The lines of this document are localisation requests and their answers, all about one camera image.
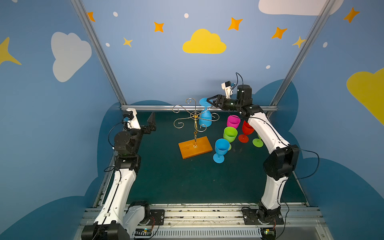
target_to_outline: dark green table surface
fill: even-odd
[[[157,130],[144,135],[139,155],[141,167],[129,193],[127,203],[146,200],[151,204],[164,203],[236,203],[259,202],[266,182],[263,162],[269,156],[265,145],[257,148],[249,135],[248,143],[238,139],[221,164],[213,161],[215,141],[223,137],[229,113],[219,112],[220,119],[213,122],[197,137],[207,136],[212,152],[182,159],[179,142],[193,139],[192,119],[185,119],[185,126],[173,126],[176,118],[189,117],[186,112],[157,112]],[[141,125],[146,124],[149,112],[138,112]],[[242,134],[241,126],[237,128]],[[305,197],[295,180],[287,181],[282,202],[305,202]]]

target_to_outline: orange wooden board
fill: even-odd
[[[180,148],[181,156],[183,157],[183,159],[194,157],[207,152],[212,152],[213,150],[206,136],[199,137],[196,140],[196,143],[197,143],[197,148],[194,148],[194,145],[195,145],[194,139],[179,143],[179,148]]]

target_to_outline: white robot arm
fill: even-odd
[[[114,138],[113,148],[118,154],[115,164],[110,166],[111,170],[116,170],[112,187],[94,224],[84,227],[82,240],[133,239],[137,225],[149,222],[150,209],[145,201],[134,203],[124,214],[129,191],[140,168],[141,158],[137,152],[142,136],[156,131],[154,113],[148,119],[148,126],[140,126],[136,115],[134,108],[128,108],[123,114],[126,131],[119,132]]]
[[[222,84],[231,86],[230,82]],[[260,106],[252,104],[252,89],[249,85],[238,85],[236,99],[228,98],[229,87],[225,89],[226,96],[216,95],[207,101],[222,110],[238,111],[248,119],[252,126],[265,143],[269,157],[265,160],[263,167],[267,174],[264,195],[259,202],[257,217],[262,224],[269,224],[278,218],[280,213],[280,198],[285,182],[296,167],[299,150],[297,146],[290,146],[272,126]]]

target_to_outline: blue wine glass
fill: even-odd
[[[224,162],[224,155],[228,152],[230,147],[229,142],[224,139],[220,138],[215,142],[215,154],[214,154],[214,161],[217,163]]]
[[[205,125],[206,127],[209,127],[212,124],[212,115],[210,111],[207,111],[207,107],[211,106],[209,102],[207,102],[207,98],[202,98],[199,101],[200,105],[205,107],[201,114],[201,118],[199,119],[199,125]]]

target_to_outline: black bracket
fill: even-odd
[[[153,224],[152,217],[155,219],[155,225],[164,225],[164,209],[151,209],[151,214],[149,215],[149,222],[147,223],[148,225]]]
[[[248,209],[248,208],[244,208],[241,210],[241,212],[243,213],[243,219],[244,219],[244,224],[245,225],[261,225],[261,222],[259,222],[258,218],[257,218],[257,209]],[[276,220],[276,225],[283,225],[284,224],[284,220],[283,218],[279,217],[281,215],[278,215],[278,216],[275,216],[273,219]],[[275,222],[272,221],[269,223],[269,225],[274,225]]]

